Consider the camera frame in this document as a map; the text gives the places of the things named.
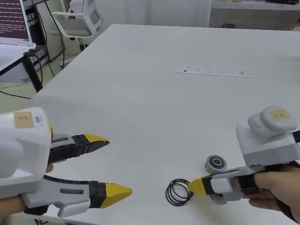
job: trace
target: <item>coiled wire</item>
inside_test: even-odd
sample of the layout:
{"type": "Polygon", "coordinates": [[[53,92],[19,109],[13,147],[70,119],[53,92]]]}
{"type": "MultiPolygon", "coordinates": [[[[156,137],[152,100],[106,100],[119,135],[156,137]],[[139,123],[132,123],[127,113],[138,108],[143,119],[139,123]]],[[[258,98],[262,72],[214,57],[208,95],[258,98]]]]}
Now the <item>coiled wire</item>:
{"type": "Polygon", "coordinates": [[[187,203],[191,197],[193,197],[194,193],[189,191],[186,187],[190,182],[186,179],[174,179],[168,185],[167,189],[165,190],[165,198],[167,201],[173,206],[182,206],[187,203]],[[186,196],[179,195],[174,187],[180,187],[185,190],[187,193],[186,196]]]}

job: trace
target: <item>table leg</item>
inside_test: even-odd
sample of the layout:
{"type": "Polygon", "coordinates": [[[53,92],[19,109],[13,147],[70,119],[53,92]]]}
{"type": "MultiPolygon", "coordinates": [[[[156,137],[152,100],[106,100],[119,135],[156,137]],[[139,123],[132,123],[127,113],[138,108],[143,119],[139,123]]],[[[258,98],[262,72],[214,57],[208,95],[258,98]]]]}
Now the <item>table leg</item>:
{"type": "Polygon", "coordinates": [[[34,66],[32,65],[30,56],[25,55],[22,60],[22,64],[32,82],[34,89],[38,93],[43,88],[43,85],[38,77],[38,74],[37,74],[34,66]]]}

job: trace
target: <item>shelf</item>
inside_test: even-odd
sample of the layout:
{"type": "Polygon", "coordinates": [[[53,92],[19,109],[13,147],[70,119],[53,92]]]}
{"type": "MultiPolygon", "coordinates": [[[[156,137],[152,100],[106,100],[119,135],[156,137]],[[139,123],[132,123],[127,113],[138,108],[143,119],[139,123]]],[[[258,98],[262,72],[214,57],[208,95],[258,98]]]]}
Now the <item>shelf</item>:
{"type": "Polygon", "coordinates": [[[300,10],[298,5],[283,5],[265,1],[243,0],[239,2],[228,2],[226,0],[213,0],[212,8],[228,9],[260,9],[260,10],[300,10]]]}

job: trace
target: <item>monitor screen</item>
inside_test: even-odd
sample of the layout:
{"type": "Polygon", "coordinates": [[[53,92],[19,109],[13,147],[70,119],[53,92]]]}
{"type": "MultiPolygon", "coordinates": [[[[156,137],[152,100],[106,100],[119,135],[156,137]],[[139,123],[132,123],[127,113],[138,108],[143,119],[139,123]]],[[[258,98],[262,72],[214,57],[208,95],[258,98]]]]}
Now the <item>monitor screen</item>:
{"type": "Polygon", "coordinates": [[[29,40],[22,0],[0,0],[0,38],[29,40]]]}

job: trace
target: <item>desk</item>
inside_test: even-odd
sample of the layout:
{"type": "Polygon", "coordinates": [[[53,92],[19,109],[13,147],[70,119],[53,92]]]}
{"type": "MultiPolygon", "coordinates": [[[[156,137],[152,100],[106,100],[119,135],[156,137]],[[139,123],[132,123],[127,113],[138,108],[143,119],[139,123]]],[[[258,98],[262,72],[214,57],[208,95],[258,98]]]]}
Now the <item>desk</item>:
{"type": "MultiPolygon", "coordinates": [[[[70,180],[116,182],[133,194],[104,210],[68,217],[102,225],[282,225],[282,213],[246,200],[216,205],[194,196],[182,207],[165,199],[175,178],[206,174],[208,155],[244,165],[239,120],[279,104],[300,122],[299,33],[112,25],[30,102],[57,133],[95,133],[111,144],[55,165],[70,180]],[[255,79],[174,73],[178,65],[243,69],[255,79]]],[[[55,221],[50,207],[41,218],[55,221]]]]}

